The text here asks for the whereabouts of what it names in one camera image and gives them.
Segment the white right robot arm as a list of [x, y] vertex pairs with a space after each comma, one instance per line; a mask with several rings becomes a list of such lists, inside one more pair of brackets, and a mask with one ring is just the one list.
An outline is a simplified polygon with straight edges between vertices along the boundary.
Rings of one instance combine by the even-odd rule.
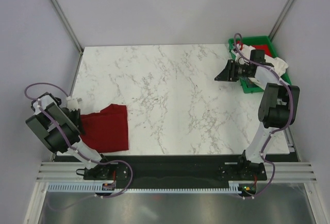
[[259, 49], [252, 50], [250, 58], [244, 64], [237, 60], [228, 60], [223, 71], [214, 79], [236, 82], [240, 77], [253, 77], [264, 88], [258, 109], [258, 130], [242, 154], [244, 162], [236, 166], [237, 176], [246, 180], [255, 173], [252, 163], [260, 164], [266, 161], [272, 137], [294, 123], [300, 88], [283, 81], [274, 70], [273, 64], [265, 60], [265, 52]]

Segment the dark red t shirt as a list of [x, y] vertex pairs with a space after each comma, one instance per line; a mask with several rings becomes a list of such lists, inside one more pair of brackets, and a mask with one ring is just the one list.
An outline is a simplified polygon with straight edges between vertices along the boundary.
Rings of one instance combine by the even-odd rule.
[[99, 153], [129, 150], [128, 115], [125, 105], [111, 104], [100, 112], [81, 115], [85, 131], [80, 137]]

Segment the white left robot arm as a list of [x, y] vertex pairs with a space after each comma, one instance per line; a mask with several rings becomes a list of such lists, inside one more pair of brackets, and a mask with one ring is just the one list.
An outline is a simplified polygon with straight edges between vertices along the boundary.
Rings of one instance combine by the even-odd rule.
[[106, 158], [81, 139], [85, 133], [80, 109], [61, 107], [61, 99], [46, 92], [32, 100], [33, 115], [25, 123], [52, 153], [67, 153], [81, 161], [86, 169], [95, 168], [101, 179], [109, 179], [113, 167]]

